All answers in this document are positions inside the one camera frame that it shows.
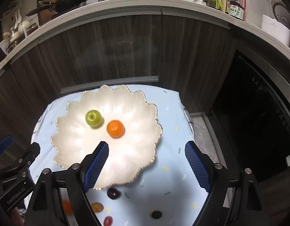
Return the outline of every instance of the gold rim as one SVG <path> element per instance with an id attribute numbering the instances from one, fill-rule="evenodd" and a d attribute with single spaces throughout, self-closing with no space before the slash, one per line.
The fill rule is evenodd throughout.
<path id="1" fill-rule="evenodd" d="M 125 183 L 112 183 L 112 184 L 110 184 L 110 185 L 108 185 L 108 186 L 106 186 L 106 187 L 102 187 L 102 188 L 96 188 L 96 189 L 95 189 L 95 187 L 94 187 L 93 189 L 95 189 L 95 190 L 102 190 L 102 189 L 106 189 L 106 188 L 109 188 L 109 187 L 111 187 L 111 186 L 115 186 L 115 185 L 125 185 L 125 184 L 129 184 L 129 183 L 132 183 L 133 181 L 135 181 L 135 179 L 138 177 L 139 173 L 140 173 L 143 169 L 145 169 L 146 167 L 149 167 L 149 166 L 150 166 L 150 165 L 155 161 L 155 159 L 156 159 L 156 145 L 157 145 L 157 143 L 160 141 L 160 139 L 161 139 L 161 135 L 162 135 L 162 132 L 163 132 L 163 128 L 162 128 L 161 124 L 158 123 L 158 108 L 156 107 L 156 105 L 155 105 L 155 104 L 149 104 L 149 103 L 147 102 L 146 97 L 145 97 L 145 94 L 143 93 L 143 91 L 135 91 L 135 92 L 132 92 L 132 91 L 130 91 L 130 89 L 129 89 L 126 85 L 120 85 L 120 86 L 118 86 L 116 89 L 112 89 L 112 88 L 111 88 L 110 86 L 108 86 L 108 85 L 102 85 L 102 86 L 99 88 L 98 91 L 96 91 L 96 92 L 92 92 L 92 91 L 84 91 L 84 92 L 82 93 L 82 95 L 81 95 L 81 98 L 80 98 L 78 101 L 70 101 L 70 102 L 78 102 L 78 103 L 79 103 L 79 102 L 82 100 L 82 97 L 83 97 L 84 93 L 86 93 L 86 92 L 91 92 L 91 93 L 94 93 L 94 94 L 95 94 L 95 93 L 99 92 L 100 89 L 101 89 L 102 87 L 104 87 L 104 86 L 107 86 L 108 88 L 110 88 L 110 89 L 113 90 L 113 91 L 117 90 L 117 89 L 118 89 L 119 87 L 121 87 L 121 86 L 125 86 L 131 94 L 134 94 L 134 93 L 137 93 L 137 92 L 141 92 L 141 93 L 143 94 L 143 97 L 144 97 L 145 103 L 148 104 L 148 105 L 154 105 L 155 108 L 156 108 L 156 118 L 155 118 L 155 121 L 156 121 L 156 123 L 161 127 L 161 133 L 160 133 L 160 135 L 159 135 L 157 141 L 154 143 L 154 150 L 155 150 L 155 152 L 154 152 L 154 157 L 152 158 L 152 160 L 151 160 L 151 161 L 150 161 L 146 166 L 144 166 L 144 167 L 140 167 L 140 168 L 138 169 L 136 175 L 135 175 L 131 180 L 129 180 L 128 182 L 125 182 Z M 52 135 L 51 138 L 50 138 L 50 140 L 51 140 L 51 144 L 52 144 L 53 147 L 56 149 L 56 152 L 57 152 L 57 153 L 58 153 L 58 149 L 57 149 L 57 148 L 55 147 L 55 145 L 53 144 L 53 142 L 52 142 L 52 137 L 58 134 L 58 125 L 57 125 L 57 120 L 58 120 L 60 117 L 65 117 L 65 116 L 67 115 L 67 113 L 68 113 L 68 106 L 69 106 L 70 102 L 68 102 L 68 104 L 67 104 L 67 112 L 66 112 L 66 114 L 65 114 L 64 116 L 59 116 L 59 117 L 56 118 L 55 123 L 56 123 L 56 127 L 57 127 L 57 132 L 56 132 L 54 135 Z M 58 163 L 55 161 L 55 156 L 54 156 L 53 160 L 54 160 L 54 162 L 55 162 L 56 165 L 60 166 L 61 168 L 66 169 L 65 167 L 61 166 L 60 164 L 58 164 Z"/>

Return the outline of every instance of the blue gripper pad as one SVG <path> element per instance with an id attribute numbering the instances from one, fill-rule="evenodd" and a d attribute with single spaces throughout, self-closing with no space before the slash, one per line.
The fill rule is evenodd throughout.
<path id="1" fill-rule="evenodd" d="M 192 171 L 200 185 L 200 187 L 204 188 L 207 192 L 210 190 L 211 185 L 209 182 L 209 174 L 204 167 L 202 161 L 199 156 L 188 142 L 185 146 L 185 156 L 192 168 Z"/>
<path id="2" fill-rule="evenodd" d="M 93 160 L 90 167 L 87 169 L 85 173 L 83 191 L 86 193 L 89 189 L 93 188 L 97 182 L 97 179 L 100 175 L 100 172 L 105 164 L 105 161 L 108 157 L 109 148 L 108 144 L 105 143 L 98 154 L 96 155 L 95 159 Z"/>
<path id="3" fill-rule="evenodd" d="M 9 148 L 12 142 L 13 138 L 11 136 L 7 136 L 3 141 L 0 142 L 0 155 Z"/>

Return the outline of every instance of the orange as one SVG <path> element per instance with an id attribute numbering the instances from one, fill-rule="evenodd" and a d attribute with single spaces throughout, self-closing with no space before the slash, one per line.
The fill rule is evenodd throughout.
<path id="1" fill-rule="evenodd" d="M 72 215 L 73 213 L 71 204 L 65 199 L 63 199 L 63 211 L 65 212 L 67 216 Z"/>
<path id="2" fill-rule="evenodd" d="M 107 133 L 112 138 L 119 138 L 125 132 L 125 127 L 119 120 L 112 120 L 106 126 Z"/>

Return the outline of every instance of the screw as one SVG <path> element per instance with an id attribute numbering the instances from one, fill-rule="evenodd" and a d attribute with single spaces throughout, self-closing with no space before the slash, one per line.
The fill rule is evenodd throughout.
<path id="1" fill-rule="evenodd" d="M 80 164 L 79 163 L 75 163 L 72 165 L 72 169 L 76 170 L 80 167 Z"/>
<path id="2" fill-rule="evenodd" d="M 43 174 L 47 174 L 47 173 L 49 173 L 49 171 L 50 171 L 49 168 L 45 168 L 45 169 L 43 169 Z"/>
<path id="3" fill-rule="evenodd" d="M 251 174 L 251 173 L 252 173 L 252 170 L 249 169 L 249 168 L 246 168 L 244 171 L 245 171 L 247 174 Z"/>
<path id="4" fill-rule="evenodd" d="M 216 169 L 222 169 L 222 165 L 220 163 L 215 163 L 214 166 Z"/>

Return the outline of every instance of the dark purple grape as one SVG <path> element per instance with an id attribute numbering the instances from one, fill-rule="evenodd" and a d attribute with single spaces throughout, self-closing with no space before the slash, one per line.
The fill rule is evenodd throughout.
<path id="1" fill-rule="evenodd" d="M 107 196 L 112 200 L 118 199 L 121 196 L 121 192 L 115 188 L 109 188 L 107 190 Z"/>
<path id="2" fill-rule="evenodd" d="M 154 219 L 159 219 L 162 217 L 162 213 L 160 211 L 154 211 L 152 212 L 151 217 Z"/>

